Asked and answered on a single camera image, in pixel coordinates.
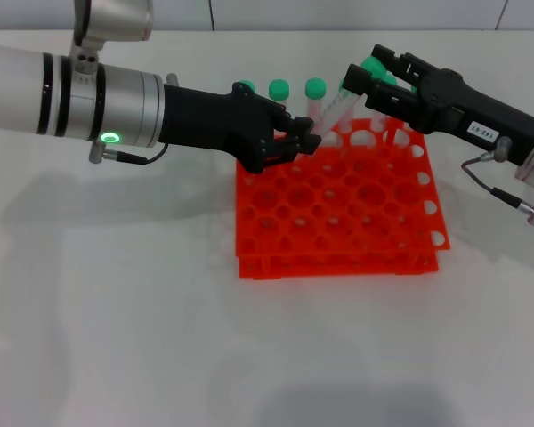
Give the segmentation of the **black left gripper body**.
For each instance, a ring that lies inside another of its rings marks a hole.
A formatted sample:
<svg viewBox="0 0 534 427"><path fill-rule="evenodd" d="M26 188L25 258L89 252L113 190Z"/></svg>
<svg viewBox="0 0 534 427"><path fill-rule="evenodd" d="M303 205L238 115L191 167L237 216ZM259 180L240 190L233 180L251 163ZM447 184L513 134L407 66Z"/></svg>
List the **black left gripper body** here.
<svg viewBox="0 0 534 427"><path fill-rule="evenodd" d="M291 116L282 105L235 83L226 94L165 85L165 110L159 141L210 149L235 157L249 173L292 161Z"/></svg>

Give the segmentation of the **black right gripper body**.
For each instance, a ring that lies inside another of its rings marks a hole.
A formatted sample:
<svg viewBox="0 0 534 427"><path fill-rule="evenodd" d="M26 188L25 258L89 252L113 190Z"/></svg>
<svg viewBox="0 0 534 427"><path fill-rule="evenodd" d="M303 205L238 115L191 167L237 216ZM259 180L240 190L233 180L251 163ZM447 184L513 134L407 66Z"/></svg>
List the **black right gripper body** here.
<svg viewBox="0 0 534 427"><path fill-rule="evenodd" d="M534 117L480 93L447 68L413 76L419 101L410 125L423 134L447 133L491 152L511 141L507 160L520 165L534 149Z"/></svg>

